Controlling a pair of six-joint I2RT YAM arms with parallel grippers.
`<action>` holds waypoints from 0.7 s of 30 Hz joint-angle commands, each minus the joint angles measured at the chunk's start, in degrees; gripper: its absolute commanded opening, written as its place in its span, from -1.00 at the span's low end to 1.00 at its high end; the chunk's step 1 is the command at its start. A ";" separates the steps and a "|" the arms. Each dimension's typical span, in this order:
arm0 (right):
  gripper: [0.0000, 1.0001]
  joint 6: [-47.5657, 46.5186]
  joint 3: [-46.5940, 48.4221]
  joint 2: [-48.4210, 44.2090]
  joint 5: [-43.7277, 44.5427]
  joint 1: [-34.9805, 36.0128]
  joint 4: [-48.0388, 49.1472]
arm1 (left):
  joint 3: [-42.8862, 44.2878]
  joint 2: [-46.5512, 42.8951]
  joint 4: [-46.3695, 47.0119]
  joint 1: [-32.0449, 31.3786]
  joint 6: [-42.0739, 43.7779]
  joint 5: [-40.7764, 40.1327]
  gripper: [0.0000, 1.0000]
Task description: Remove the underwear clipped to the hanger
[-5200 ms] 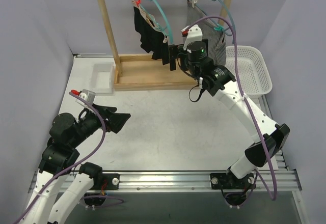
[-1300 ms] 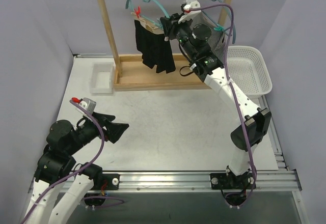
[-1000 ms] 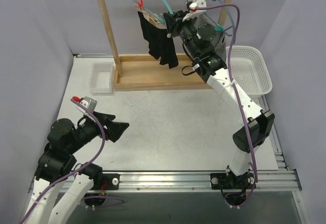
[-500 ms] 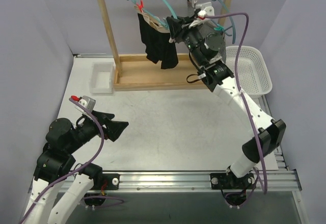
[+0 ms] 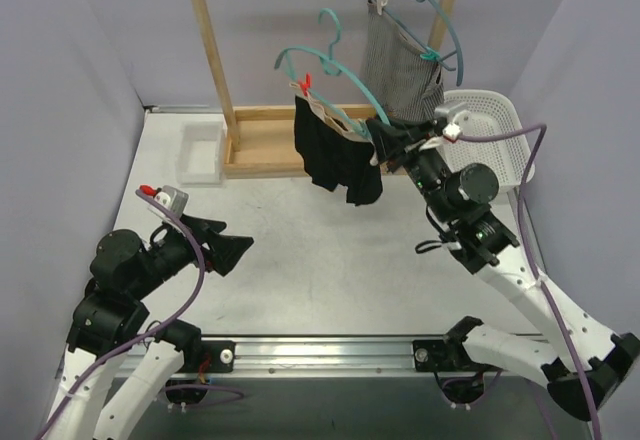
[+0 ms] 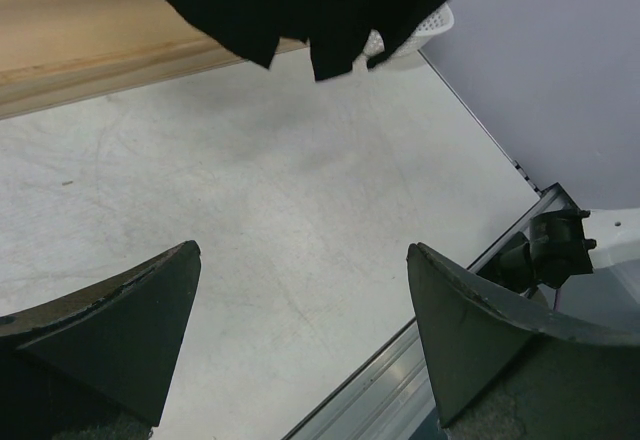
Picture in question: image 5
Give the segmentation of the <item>wooden clothes rack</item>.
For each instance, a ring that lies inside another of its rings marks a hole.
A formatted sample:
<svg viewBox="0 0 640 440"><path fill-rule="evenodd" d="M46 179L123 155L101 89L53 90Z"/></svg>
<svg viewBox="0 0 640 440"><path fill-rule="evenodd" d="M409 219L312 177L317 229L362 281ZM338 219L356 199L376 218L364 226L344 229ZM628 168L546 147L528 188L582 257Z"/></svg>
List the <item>wooden clothes rack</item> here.
<svg viewBox="0 0 640 440"><path fill-rule="evenodd" d="M436 110L443 101L445 71L464 74L459 40L449 13L454 0L429 2L437 15L428 41L421 41L388 7L367 0L368 31L360 72L337 59L334 48L303 45L284 48L274 68L293 92L285 109L233 106L206 0L191 0L210 71L227 126L224 167L230 178L262 178L302 173L329 190L363 181L378 182L384 169L395 171L396 155L425 143L436 147L430 124L445 131ZM451 56L440 47L453 36ZM324 98L311 74L296 70L296 55L316 58L324 74L349 81L364 96L362 106L343 107Z"/></svg>

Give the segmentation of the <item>black underwear beige waistband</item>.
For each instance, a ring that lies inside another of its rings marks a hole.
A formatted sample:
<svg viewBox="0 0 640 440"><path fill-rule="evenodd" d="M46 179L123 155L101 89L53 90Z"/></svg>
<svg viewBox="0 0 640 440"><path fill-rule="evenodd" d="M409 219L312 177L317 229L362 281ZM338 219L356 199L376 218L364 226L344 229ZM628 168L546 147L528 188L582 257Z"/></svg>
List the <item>black underwear beige waistband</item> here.
<svg viewBox="0 0 640 440"><path fill-rule="evenodd" d="M347 188L346 202L355 206L375 203L383 192L379 166L369 159L373 144L347 127L316 98L295 92L294 146L312 183L328 191Z"/></svg>

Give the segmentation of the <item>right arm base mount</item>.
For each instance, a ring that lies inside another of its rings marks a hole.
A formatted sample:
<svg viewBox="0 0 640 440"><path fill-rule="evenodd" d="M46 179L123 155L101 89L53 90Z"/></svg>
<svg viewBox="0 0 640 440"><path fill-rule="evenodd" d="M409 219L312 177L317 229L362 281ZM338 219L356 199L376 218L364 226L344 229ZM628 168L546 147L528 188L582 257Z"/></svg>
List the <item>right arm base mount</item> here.
<svg viewBox="0 0 640 440"><path fill-rule="evenodd" d="M457 346L447 344L442 338L412 341L414 369L422 373L477 373L497 372L498 367L476 363Z"/></svg>

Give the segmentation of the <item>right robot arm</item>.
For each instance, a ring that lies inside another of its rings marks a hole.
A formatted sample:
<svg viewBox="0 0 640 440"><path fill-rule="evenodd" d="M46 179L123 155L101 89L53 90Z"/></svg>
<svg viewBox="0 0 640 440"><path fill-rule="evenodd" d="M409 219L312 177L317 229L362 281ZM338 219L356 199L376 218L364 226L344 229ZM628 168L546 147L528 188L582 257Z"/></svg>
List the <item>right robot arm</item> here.
<svg viewBox="0 0 640 440"><path fill-rule="evenodd" d="M405 170L426 202L428 220L440 225L438 241L417 250L447 249L544 338L527 340L465 317L447 334L446 362L456 369L473 363L517 374L544 387L569 415L594 422L637 363L638 337L594 319L536 264L526 235L515 234L491 210L499 181L488 165L448 167L437 148L467 138L459 125L437 119L401 129L370 118L366 126L378 159L389 171Z"/></svg>

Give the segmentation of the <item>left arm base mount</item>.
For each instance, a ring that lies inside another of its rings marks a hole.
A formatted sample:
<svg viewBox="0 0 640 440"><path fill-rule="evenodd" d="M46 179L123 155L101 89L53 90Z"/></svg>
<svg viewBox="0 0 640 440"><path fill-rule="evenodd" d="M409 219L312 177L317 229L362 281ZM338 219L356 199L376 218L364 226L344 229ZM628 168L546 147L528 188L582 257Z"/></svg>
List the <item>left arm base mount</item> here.
<svg viewBox="0 0 640 440"><path fill-rule="evenodd" d="M230 373L235 362L236 344L230 340L206 340L194 350L185 367L194 373Z"/></svg>

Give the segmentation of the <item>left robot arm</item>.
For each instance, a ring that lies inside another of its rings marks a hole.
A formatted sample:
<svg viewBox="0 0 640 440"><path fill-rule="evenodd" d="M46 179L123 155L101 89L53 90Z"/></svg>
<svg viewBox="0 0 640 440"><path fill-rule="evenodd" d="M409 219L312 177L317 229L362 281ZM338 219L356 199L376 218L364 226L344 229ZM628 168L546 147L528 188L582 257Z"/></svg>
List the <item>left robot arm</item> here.
<svg viewBox="0 0 640 440"><path fill-rule="evenodd" d="M254 244L220 221L165 219L149 240L118 229L98 243L84 298L75 308L63 370L42 439L125 439L178 370L201 362L201 331L174 313L146 333L143 301L186 267L198 286L229 274Z"/></svg>

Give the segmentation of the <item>red clothespin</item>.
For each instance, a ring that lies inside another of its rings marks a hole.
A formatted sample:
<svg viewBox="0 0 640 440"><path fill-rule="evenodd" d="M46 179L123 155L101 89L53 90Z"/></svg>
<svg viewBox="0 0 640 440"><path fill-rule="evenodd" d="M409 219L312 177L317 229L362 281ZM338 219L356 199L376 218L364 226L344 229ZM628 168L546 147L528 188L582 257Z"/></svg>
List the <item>red clothespin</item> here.
<svg viewBox="0 0 640 440"><path fill-rule="evenodd" d="M298 86L303 96L307 96L312 86L312 76L307 72L302 80L298 82Z"/></svg>

